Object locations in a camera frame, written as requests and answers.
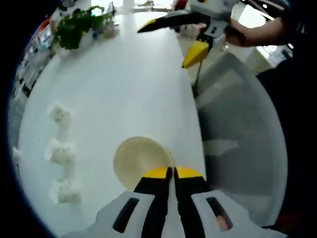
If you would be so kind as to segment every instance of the tissue piece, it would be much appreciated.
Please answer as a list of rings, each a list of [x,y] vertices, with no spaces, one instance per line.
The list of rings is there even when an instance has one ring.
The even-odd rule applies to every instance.
[[[13,147],[13,162],[16,165],[19,164],[21,157],[22,157],[21,151],[17,150],[15,147]]]
[[[71,113],[69,109],[59,101],[54,102],[48,108],[48,115],[57,125],[69,125],[71,123]]]
[[[57,179],[52,181],[50,198],[55,204],[79,202],[81,200],[81,188],[75,181]]]
[[[71,142],[61,143],[53,138],[45,149],[44,157],[58,165],[71,165],[76,159],[75,147]]]

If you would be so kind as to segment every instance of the green plant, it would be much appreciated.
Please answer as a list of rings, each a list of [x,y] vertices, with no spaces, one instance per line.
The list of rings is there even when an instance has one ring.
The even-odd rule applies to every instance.
[[[112,19],[111,13],[93,16],[91,12],[95,8],[105,10],[104,7],[93,6],[86,11],[67,15],[62,19],[57,26],[52,45],[59,43],[60,47],[67,50],[77,49],[84,32],[88,32],[91,28],[97,29],[105,19]]]

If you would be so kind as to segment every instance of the white tabletop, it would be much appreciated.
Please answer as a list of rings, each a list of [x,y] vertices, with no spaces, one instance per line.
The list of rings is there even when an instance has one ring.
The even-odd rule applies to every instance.
[[[176,164],[205,173],[202,139],[183,56],[169,29],[136,31],[164,13],[118,16],[119,35],[95,44],[81,56],[54,57],[40,75],[25,108],[19,150],[22,186],[35,212],[57,235],[91,225],[96,213],[125,189],[113,172],[113,157],[131,136],[153,138],[171,151]],[[77,164],[63,168],[44,160],[58,129],[47,116],[58,99],[73,113],[68,136]],[[72,177],[84,190],[78,205],[55,205],[51,181]]]

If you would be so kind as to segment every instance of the yellow plastic part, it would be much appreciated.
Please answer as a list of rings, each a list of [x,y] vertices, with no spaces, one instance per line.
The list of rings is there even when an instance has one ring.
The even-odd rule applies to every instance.
[[[185,60],[183,62],[184,68],[189,68],[202,60],[204,60],[209,53],[209,44],[201,41],[195,41],[189,49]]]
[[[157,21],[156,19],[152,19],[152,20],[148,21],[146,24],[144,24],[144,25],[139,29],[139,31],[142,30],[144,27],[146,27],[146,26],[148,26],[148,25],[150,25],[150,24],[155,23],[156,21]]]
[[[179,167],[176,166],[177,174],[180,179],[185,178],[194,178],[194,177],[203,177],[203,175],[196,170],[185,168],[185,167]]]
[[[142,177],[143,178],[152,178],[152,179],[164,179],[166,178],[168,167],[162,167],[158,169],[151,170],[145,173]]]

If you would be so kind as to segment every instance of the person's hand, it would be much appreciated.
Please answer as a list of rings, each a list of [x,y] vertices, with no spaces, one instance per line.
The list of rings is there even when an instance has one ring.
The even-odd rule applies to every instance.
[[[225,41],[234,46],[250,46],[250,28],[241,25],[237,21],[230,19],[229,25],[225,28]]]

